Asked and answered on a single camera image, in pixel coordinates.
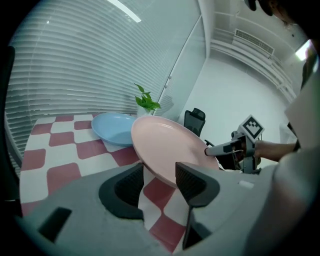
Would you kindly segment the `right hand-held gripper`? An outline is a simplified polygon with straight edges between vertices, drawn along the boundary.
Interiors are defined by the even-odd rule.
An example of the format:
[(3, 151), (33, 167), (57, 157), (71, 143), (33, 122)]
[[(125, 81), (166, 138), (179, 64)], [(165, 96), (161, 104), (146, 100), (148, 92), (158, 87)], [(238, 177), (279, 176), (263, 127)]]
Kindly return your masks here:
[(208, 147), (204, 150), (206, 156), (224, 156), (232, 154), (235, 161), (235, 168), (245, 174), (258, 173), (257, 160), (255, 158), (256, 142), (260, 139), (265, 128), (249, 115), (231, 133), (231, 141)]

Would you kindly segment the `person's right forearm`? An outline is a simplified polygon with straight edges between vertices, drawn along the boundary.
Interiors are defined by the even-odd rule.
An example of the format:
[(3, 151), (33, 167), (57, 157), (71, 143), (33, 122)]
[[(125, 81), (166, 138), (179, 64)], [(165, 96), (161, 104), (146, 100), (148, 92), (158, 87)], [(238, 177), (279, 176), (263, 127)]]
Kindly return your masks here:
[(279, 162), (281, 158), (294, 152), (296, 145), (296, 143), (273, 143), (258, 140), (255, 143), (254, 157)]

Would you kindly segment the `ceiling light panel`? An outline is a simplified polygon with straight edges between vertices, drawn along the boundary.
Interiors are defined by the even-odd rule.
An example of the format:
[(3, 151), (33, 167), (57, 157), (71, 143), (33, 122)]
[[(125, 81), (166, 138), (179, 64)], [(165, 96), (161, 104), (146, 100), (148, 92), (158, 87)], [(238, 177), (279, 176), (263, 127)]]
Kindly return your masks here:
[(300, 61), (304, 61), (307, 58), (307, 51), (310, 47), (311, 40), (308, 39), (296, 52), (295, 55)]

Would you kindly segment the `green potted plant white pot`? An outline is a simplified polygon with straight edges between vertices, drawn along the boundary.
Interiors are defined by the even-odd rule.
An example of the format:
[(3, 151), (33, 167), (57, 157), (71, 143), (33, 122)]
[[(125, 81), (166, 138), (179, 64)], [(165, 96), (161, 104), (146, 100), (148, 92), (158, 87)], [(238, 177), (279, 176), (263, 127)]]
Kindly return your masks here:
[(134, 85), (137, 86), (140, 91), (140, 96), (135, 96), (135, 101), (137, 103), (137, 118), (152, 115), (157, 109), (161, 109), (161, 105), (152, 100), (149, 91), (145, 91), (145, 89), (137, 83), (134, 83)]

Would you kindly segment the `red white checkered tablecloth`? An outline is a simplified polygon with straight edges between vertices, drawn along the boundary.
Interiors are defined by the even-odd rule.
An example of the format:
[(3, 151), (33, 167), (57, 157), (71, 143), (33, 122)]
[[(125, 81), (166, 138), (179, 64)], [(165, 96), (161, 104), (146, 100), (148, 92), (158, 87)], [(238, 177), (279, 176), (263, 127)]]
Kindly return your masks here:
[[(19, 178), (23, 216), (53, 192), (81, 177), (135, 164), (133, 147), (102, 141), (92, 130), (93, 114), (40, 118), (27, 140)], [(183, 248), (188, 206), (181, 193), (145, 169), (139, 208), (144, 226), (171, 253)]]

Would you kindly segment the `white window blinds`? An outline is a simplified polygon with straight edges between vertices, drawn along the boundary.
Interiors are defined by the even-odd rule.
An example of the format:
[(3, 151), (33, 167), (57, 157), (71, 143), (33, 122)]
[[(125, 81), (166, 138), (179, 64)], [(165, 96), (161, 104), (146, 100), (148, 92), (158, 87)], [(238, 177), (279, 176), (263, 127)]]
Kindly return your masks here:
[(177, 120), (206, 59), (198, 0), (41, 0), (10, 45), (5, 125), (19, 158), (37, 119), (134, 114), (139, 87)]

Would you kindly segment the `white ceiling pipes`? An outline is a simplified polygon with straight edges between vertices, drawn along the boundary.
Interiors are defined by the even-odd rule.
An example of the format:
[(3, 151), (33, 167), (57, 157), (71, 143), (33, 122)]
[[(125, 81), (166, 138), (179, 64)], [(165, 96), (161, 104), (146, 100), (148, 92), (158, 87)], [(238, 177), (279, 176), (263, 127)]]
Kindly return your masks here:
[(254, 45), (234, 40), (234, 32), (216, 28), (210, 42), (210, 48), (243, 62), (268, 79), (287, 99), (292, 102), (297, 96), (294, 83), (282, 62), (274, 55), (267, 57)]

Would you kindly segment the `big blue plate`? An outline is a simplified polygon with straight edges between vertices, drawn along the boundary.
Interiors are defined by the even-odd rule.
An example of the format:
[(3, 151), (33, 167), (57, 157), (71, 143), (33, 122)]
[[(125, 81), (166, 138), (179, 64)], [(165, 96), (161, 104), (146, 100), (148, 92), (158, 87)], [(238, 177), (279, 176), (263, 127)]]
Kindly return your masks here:
[(101, 113), (91, 121), (93, 132), (104, 142), (115, 146), (130, 147), (132, 125), (136, 118), (122, 113)]

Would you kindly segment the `white air conditioner vent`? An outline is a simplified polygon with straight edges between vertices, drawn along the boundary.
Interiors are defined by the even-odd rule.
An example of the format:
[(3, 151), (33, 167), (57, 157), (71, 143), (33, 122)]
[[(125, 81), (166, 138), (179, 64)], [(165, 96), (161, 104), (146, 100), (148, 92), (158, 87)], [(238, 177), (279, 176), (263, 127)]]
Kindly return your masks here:
[(274, 55), (275, 49), (272, 46), (243, 30), (236, 28), (233, 40), (242, 42), (243, 44), (246, 42), (247, 45), (251, 44), (266, 54), (267, 57), (272, 57)]

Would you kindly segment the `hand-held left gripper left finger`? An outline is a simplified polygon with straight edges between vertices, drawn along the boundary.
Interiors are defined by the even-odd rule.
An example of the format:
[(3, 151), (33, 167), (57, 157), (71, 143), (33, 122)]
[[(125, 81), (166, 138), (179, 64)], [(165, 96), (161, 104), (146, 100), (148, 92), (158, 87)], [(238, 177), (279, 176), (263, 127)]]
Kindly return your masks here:
[(138, 207), (141, 163), (90, 174), (60, 188), (18, 226), (46, 256), (170, 256)]

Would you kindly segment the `black mesh office chair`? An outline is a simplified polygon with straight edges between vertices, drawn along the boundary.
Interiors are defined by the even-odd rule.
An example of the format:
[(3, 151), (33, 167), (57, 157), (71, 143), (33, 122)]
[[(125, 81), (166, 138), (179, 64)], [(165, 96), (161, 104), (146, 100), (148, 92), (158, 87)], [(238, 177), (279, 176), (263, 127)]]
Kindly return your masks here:
[(200, 137), (202, 129), (206, 123), (206, 114), (194, 108), (192, 111), (186, 110), (184, 113), (183, 126)]

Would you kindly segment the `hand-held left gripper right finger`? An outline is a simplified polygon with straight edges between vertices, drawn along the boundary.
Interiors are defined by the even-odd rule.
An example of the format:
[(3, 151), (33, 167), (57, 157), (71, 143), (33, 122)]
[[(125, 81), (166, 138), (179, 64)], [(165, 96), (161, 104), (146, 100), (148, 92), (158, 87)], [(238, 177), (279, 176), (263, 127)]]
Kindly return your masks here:
[(176, 185), (189, 206), (184, 250), (259, 251), (261, 176), (175, 164)]

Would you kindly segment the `big pink plate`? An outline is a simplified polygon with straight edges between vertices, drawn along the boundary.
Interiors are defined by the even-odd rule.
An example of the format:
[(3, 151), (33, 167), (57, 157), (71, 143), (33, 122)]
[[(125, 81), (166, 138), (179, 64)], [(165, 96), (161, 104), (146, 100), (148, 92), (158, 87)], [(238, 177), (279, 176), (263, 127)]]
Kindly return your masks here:
[(219, 169), (217, 159), (205, 155), (205, 142), (172, 120), (152, 115), (139, 117), (131, 127), (131, 139), (146, 168), (173, 188), (177, 187), (177, 162)]

